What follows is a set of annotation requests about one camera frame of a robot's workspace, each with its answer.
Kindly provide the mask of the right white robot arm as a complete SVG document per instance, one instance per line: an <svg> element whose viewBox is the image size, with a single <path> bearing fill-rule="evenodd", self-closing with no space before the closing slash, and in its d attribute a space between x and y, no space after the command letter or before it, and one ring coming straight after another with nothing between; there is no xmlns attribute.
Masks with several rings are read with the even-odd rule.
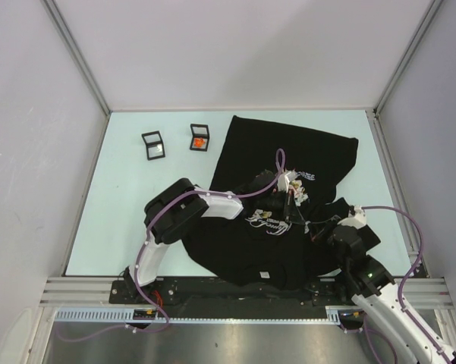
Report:
<svg viewBox="0 0 456 364"><path fill-rule="evenodd" d="M456 348L432 330L404 296L403 283L369 254L380 239L368 225L335 216L308 229L312 242L326 248L341 269L336 298L355 303L373 320L392 346L395 362L456 363Z"/></svg>

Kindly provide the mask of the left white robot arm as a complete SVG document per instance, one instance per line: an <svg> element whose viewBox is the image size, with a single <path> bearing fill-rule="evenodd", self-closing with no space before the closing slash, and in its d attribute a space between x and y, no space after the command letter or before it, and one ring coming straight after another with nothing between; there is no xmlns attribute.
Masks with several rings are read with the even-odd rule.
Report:
<svg viewBox="0 0 456 364"><path fill-rule="evenodd" d="M308 194L300 179L295 170L265 171L238 192L204 190L187 178L176 181L145 206L146 239L126 270L126 294L136 303L146 302L169 246L185 239L204 219L234 221L248 214L258 221L278 213L283 228L304 226L300 207Z"/></svg>

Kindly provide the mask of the red leaf brooch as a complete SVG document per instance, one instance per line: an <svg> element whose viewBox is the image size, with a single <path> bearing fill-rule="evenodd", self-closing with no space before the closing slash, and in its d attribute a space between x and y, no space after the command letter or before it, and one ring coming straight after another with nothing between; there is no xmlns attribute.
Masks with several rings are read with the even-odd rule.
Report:
<svg viewBox="0 0 456 364"><path fill-rule="evenodd" d="M203 149L206 144L206 141L203 138L195 138L193 140L193 148Z"/></svg>

